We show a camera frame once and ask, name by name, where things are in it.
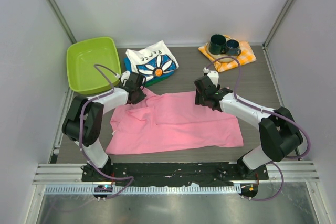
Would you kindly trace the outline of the pink t shirt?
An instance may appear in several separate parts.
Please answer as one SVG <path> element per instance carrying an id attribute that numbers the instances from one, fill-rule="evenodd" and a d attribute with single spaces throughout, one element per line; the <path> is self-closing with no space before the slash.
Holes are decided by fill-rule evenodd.
<path id="1" fill-rule="evenodd" d="M 114 135 L 108 154 L 130 155 L 208 146 L 242 147 L 238 119 L 196 105 L 195 92 L 158 95 L 144 89 L 138 104 L 117 107 L 110 120 Z"/>

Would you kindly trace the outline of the dark green mug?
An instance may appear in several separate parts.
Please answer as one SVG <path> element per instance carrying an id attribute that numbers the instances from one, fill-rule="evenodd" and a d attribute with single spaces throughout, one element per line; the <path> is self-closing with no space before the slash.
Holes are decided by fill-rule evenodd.
<path id="1" fill-rule="evenodd" d="M 208 45 L 208 51 L 213 55 L 224 54 L 226 50 L 226 37 L 220 34 L 212 35 Z"/>

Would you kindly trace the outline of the dark blue mug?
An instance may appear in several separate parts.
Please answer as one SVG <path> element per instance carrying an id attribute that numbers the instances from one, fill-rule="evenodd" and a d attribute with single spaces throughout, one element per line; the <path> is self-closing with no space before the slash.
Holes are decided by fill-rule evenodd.
<path id="1" fill-rule="evenodd" d="M 230 39 L 226 42 L 226 55 L 239 56 L 241 54 L 240 43 L 237 40 Z"/>

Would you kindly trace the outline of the orange checkered cloth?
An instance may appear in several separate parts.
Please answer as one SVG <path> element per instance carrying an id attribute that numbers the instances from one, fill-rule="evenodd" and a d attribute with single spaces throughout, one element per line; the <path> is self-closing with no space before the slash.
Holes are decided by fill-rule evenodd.
<path id="1" fill-rule="evenodd" d="M 227 41 L 230 40 L 230 39 L 232 39 L 232 38 L 230 38 L 228 36 L 225 36 L 225 37 L 226 37 Z M 245 64 L 252 63 L 252 62 L 256 61 L 256 56 L 254 55 L 254 53 L 253 53 L 250 45 L 247 42 L 245 42 L 245 41 L 238 41 L 238 42 L 240 43 L 241 54 L 239 56 L 237 56 L 236 59 L 239 61 L 239 63 L 241 65 L 245 65 Z M 205 56 L 205 54 L 206 54 L 206 52 L 205 52 L 205 45 L 200 46 L 198 48 L 198 50 Z"/>

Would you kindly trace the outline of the lime green plastic tub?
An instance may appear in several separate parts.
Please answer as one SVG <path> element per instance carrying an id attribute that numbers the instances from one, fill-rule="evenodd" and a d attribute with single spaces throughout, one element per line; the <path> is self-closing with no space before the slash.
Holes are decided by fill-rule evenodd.
<path id="1" fill-rule="evenodd" d="M 121 74 L 119 55 L 110 37 L 88 39 L 71 45 L 67 49 L 66 64 L 69 87 L 76 93 L 90 95 L 111 88 L 95 64 L 107 67 L 101 70 L 114 85 L 119 82 L 114 76 Z"/>

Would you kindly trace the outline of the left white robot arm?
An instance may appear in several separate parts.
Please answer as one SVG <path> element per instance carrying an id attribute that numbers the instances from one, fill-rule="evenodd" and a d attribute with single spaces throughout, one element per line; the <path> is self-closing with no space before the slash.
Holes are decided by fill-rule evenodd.
<path id="1" fill-rule="evenodd" d="M 62 132 L 84 151 L 87 163 L 95 167 L 93 174 L 105 182 L 112 174 L 110 157 L 99 141 L 103 115 L 126 104 L 137 104 L 144 100 L 142 85 L 145 76 L 126 71 L 121 75 L 120 84 L 96 96 L 76 96 L 67 112 Z"/>

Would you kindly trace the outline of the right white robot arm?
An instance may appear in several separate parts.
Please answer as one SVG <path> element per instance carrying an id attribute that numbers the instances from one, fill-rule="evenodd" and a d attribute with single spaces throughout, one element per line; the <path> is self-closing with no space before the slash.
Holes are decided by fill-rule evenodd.
<path id="1" fill-rule="evenodd" d="M 194 81 L 195 104 L 232 114 L 255 127 L 260 145 L 237 161 L 237 173 L 250 179 L 256 169 L 269 162 L 280 162 L 303 142 L 303 137 L 290 111 L 284 107 L 270 109 L 239 97 L 228 88 L 219 89 L 208 75 Z"/>

